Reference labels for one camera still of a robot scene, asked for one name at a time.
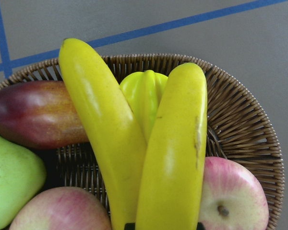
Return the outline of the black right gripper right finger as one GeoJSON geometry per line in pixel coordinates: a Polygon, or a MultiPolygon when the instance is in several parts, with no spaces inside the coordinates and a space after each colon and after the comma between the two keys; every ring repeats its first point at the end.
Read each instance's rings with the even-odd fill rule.
{"type": "Polygon", "coordinates": [[[198,222],[197,224],[197,230],[204,230],[204,226],[202,223],[198,222]]]}

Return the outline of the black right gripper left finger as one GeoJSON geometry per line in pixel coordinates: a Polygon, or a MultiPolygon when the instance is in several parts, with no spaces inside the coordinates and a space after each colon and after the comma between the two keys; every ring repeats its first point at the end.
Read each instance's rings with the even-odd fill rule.
{"type": "Polygon", "coordinates": [[[135,222],[126,223],[124,226],[124,230],[135,230],[135,222]]]}

